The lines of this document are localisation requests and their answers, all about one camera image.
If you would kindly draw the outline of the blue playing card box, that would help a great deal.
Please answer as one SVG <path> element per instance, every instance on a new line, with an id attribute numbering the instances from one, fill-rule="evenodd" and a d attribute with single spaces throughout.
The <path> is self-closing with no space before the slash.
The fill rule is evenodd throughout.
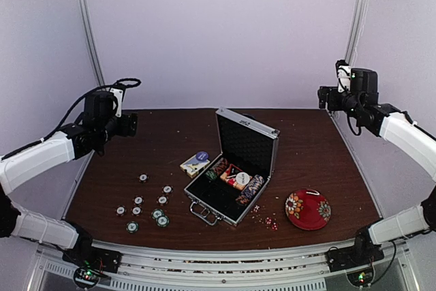
<path id="1" fill-rule="evenodd" d="M 196 155 L 193 155 L 182 164 L 179 165 L 180 169 L 191 179 L 198 176 L 204 169 L 210 164 L 210 160 L 207 162 L 199 162 L 196 160 Z"/>

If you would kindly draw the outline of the aluminium poker case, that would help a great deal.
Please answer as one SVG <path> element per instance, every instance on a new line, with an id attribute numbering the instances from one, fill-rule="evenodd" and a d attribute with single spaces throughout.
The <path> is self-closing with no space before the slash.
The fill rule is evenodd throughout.
<path id="1" fill-rule="evenodd" d="M 220 153 L 184 188 L 191 200 L 191 213 L 210 226 L 225 221 L 237 226 L 254 206 L 274 172 L 280 131 L 248 116 L 226 108 L 215 112 Z M 236 203 L 242 191 L 217 177 L 210 181 L 205 173 L 222 157 L 244 170 L 252 178 L 261 175 L 265 182 L 261 190 L 246 206 Z"/>

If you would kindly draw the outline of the purple small blind button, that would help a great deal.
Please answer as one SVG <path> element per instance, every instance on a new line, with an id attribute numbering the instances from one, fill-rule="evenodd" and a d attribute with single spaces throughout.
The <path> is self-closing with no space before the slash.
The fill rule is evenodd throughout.
<path id="1" fill-rule="evenodd" d="M 199 162 L 208 161 L 208 153 L 206 151 L 199 151 L 196 153 L 196 160 Z"/>

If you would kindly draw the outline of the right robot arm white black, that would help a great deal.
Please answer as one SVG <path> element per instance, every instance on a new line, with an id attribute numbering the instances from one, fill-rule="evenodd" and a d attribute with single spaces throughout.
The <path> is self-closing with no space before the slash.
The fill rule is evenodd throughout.
<path id="1" fill-rule="evenodd" d="M 379 102 L 378 75 L 373 70 L 353 68 L 344 60 L 336 65 L 337 85 L 321 86 L 319 107 L 328 112 L 344 112 L 354 119 L 352 134 L 367 129 L 410 156 L 431 178 L 435 177 L 435 137 L 422 129 L 409 114 L 392 104 Z M 435 230 L 435 193 L 419 205 L 363 228 L 349 250 L 354 264 L 364 264 L 385 242 Z"/>

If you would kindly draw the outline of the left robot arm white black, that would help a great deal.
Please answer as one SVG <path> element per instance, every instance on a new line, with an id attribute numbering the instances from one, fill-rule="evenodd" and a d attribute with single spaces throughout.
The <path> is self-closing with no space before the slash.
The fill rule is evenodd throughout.
<path id="1" fill-rule="evenodd" d="M 135 136 L 138 116 L 122 111 L 127 86 L 117 82 L 80 97 L 84 110 L 73 122 L 61 121 L 47 136 L 1 157 L 1 237 L 17 236 L 57 246 L 72 260 L 92 266 L 98 259 L 93 238 L 77 224 L 30 211 L 10 194 L 32 178 L 95 152 L 104 154 L 115 136 Z"/>

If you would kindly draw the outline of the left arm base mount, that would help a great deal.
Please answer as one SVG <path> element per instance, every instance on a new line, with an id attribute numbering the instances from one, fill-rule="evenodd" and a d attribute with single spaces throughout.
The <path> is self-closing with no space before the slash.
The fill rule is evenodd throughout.
<path id="1" fill-rule="evenodd" d="M 88 258 L 72 249 L 62 250 L 62 259 L 77 266 L 73 273 L 73 282 L 83 290 L 94 288 L 98 283 L 110 282 L 110 274 L 118 272 L 122 254 L 119 251 L 91 248 Z"/>

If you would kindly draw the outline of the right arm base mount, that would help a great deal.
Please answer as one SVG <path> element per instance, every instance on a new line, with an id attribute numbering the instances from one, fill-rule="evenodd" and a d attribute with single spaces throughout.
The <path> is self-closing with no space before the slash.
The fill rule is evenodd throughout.
<path id="1" fill-rule="evenodd" d="M 380 248 L 358 254 L 353 246 L 331 247 L 325 255 L 330 272 L 345 271 L 348 282 L 357 288 L 369 287 L 376 280 L 374 264 L 384 259 Z"/>

